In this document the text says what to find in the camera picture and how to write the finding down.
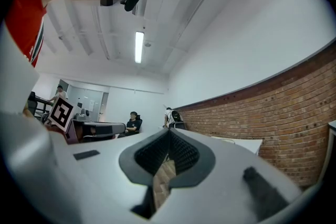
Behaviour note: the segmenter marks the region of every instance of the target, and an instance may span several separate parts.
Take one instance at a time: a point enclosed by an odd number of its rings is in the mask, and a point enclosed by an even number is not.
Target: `white desk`
[[[258,155],[260,146],[262,144],[262,139],[260,140],[252,140],[252,139],[231,139],[231,138],[223,138],[217,136],[211,136],[211,138],[215,138],[218,140],[222,140],[223,142],[228,142],[232,144],[236,144],[246,148],[247,150],[253,152]]]

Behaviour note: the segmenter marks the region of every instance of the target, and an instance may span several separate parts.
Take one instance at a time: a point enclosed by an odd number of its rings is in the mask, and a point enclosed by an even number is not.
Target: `white shirt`
[[[62,96],[64,99],[69,99],[68,94],[67,94],[66,91],[57,92],[55,96],[56,97]]]
[[[166,112],[164,113],[166,116],[167,116],[167,118],[168,118],[168,121],[167,121],[167,124],[169,125],[169,124],[171,124],[171,123],[175,123],[175,121],[174,121],[174,118],[173,118],[173,116],[172,116],[172,110],[166,110]]]

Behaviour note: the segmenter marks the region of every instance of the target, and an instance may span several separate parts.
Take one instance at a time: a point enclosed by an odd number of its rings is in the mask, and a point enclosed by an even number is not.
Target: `black backpack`
[[[175,122],[182,121],[181,120],[181,115],[176,110],[172,110],[172,117],[173,117]]]

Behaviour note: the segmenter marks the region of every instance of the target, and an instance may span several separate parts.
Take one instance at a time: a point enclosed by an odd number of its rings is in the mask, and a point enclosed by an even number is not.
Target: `ceiling light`
[[[135,62],[141,63],[144,32],[135,33]]]

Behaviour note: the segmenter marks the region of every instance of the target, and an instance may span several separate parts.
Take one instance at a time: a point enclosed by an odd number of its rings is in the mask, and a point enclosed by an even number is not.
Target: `ceiling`
[[[194,41],[230,0],[181,0],[165,24],[135,17],[123,6],[90,6],[53,0],[45,16],[41,58],[79,56],[117,62],[159,74],[169,74]],[[136,31],[144,31],[142,62],[134,61]]]

